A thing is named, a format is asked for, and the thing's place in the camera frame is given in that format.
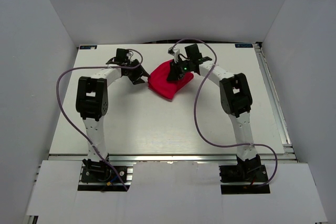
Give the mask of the red t-shirt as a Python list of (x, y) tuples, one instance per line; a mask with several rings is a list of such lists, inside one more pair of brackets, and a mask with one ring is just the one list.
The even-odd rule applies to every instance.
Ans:
[(169, 101), (172, 101), (177, 92), (194, 78), (194, 75), (189, 72), (181, 80), (168, 82), (171, 61), (160, 64), (148, 77), (149, 89)]

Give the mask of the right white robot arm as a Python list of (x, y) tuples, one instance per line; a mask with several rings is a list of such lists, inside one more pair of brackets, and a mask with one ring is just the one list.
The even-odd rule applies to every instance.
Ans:
[(185, 52), (186, 55), (182, 56), (179, 49), (168, 49), (173, 60), (170, 62), (167, 81), (182, 80), (188, 73), (194, 72), (219, 87), (220, 103), (232, 123), (236, 141), (233, 147), (237, 149), (237, 164), (222, 167), (222, 181), (247, 182), (254, 179), (261, 170), (261, 160), (251, 132), (253, 99), (246, 76), (224, 70), (215, 59), (204, 57), (196, 44), (185, 47)]

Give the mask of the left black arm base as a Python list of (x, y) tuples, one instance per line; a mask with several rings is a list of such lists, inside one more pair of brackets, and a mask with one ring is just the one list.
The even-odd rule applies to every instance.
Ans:
[(114, 170), (103, 161), (82, 160), (78, 191), (126, 192), (130, 188), (130, 166), (117, 165)]

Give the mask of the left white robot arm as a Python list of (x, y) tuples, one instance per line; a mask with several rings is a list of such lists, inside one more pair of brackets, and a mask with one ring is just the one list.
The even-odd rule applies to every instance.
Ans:
[(83, 120), (89, 138), (88, 156), (83, 164), (98, 181), (104, 182), (111, 175), (103, 129), (104, 116), (109, 107), (108, 87), (122, 77), (127, 77), (133, 85), (145, 83), (142, 78), (149, 74), (142, 67), (142, 61), (140, 52), (118, 48), (105, 68), (78, 80), (76, 111)]

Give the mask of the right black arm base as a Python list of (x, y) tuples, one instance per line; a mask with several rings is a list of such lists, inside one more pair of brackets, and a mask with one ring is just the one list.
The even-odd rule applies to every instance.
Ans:
[(219, 167), (219, 175), (222, 195), (270, 194), (269, 185), (261, 186), (268, 181), (264, 165), (247, 175), (237, 165), (222, 165)]

